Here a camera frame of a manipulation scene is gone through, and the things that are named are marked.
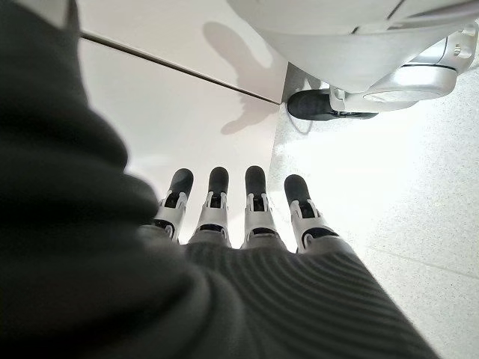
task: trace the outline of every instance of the black rubber wheel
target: black rubber wheel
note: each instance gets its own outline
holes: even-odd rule
[[[329,103],[329,90],[304,90],[292,95],[286,104],[287,111],[300,120],[328,121],[334,118],[372,118],[377,113],[341,112]]]

